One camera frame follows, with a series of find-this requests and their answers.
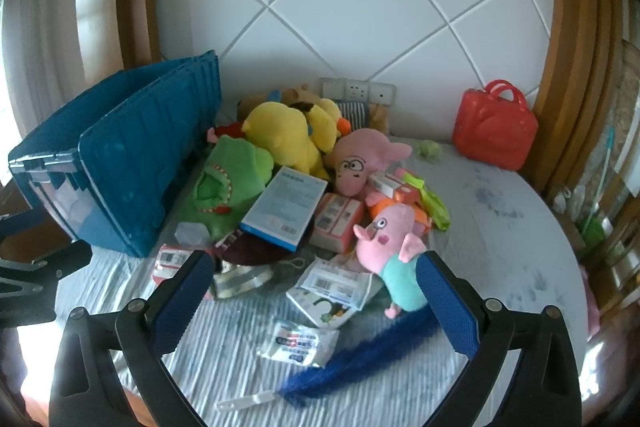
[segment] blue book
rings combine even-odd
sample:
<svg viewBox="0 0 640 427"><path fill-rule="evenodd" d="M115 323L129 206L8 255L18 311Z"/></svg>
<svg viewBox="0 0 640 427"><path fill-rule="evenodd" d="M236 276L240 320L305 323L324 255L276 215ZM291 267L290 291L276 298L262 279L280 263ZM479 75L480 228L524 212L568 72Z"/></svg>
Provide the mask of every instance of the blue book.
<svg viewBox="0 0 640 427"><path fill-rule="evenodd" d="M324 180L283 167L244 216L240 228L296 251L326 185Z"/></svg>

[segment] white handle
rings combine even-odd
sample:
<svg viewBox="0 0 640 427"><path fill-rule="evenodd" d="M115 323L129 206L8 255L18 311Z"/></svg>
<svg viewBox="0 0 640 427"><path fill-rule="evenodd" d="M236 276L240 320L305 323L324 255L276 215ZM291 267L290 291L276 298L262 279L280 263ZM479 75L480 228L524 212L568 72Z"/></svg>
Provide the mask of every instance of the white handle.
<svg viewBox="0 0 640 427"><path fill-rule="evenodd" d="M273 391L265 391L264 393L251 394L249 396L241 396L232 400L223 400L216 404L216 409L220 412L239 411L247 409L254 405L267 403L278 397Z"/></svg>

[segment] plush toy eye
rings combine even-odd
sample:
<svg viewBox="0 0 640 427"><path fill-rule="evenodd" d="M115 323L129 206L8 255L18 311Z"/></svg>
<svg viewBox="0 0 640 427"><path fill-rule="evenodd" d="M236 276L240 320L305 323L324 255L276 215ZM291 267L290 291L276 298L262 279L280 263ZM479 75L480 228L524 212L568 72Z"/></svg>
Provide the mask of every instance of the plush toy eye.
<svg viewBox="0 0 640 427"><path fill-rule="evenodd" d="M353 160L349 163L349 168L352 171L362 172L364 170L364 166L360 160Z"/></svg>

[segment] black and white striped fabric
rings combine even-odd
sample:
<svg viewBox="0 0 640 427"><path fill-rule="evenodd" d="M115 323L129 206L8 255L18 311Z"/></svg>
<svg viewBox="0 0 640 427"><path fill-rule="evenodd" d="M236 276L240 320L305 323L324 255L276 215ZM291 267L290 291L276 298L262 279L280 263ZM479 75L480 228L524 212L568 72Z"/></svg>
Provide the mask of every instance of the black and white striped fabric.
<svg viewBox="0 0 640 427"><path fill-rule="evenodd" d="M369 104L364 102L335 102L343 118L351 123L351 130L355 131L369 126Z"/></svg>

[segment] electrical outlet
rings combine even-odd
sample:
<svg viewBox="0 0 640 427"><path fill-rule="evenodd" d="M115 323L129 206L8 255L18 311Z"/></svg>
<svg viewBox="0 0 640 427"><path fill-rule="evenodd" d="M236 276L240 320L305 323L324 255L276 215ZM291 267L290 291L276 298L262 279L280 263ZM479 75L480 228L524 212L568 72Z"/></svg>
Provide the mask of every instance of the electrical outlet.
<svg viewBox="0 0 640 427"><path fill-rule="evenodd" d="M391 105L396 97L396 86L393 84L382 84L372 82L369 86L369 102Z"/></svg>
<svg viewBox="0 0 640 427"><path fill-rule="evenodd" d="M322 97L330 100L344 99L344 78L321 78Z"/></svg>
<svg viewBox="0 0 640 427"><path fill-rule="evenodd" d="M344 99L348 102L367 102L369 100L369 83L364 80L345 80Z"/></svg>

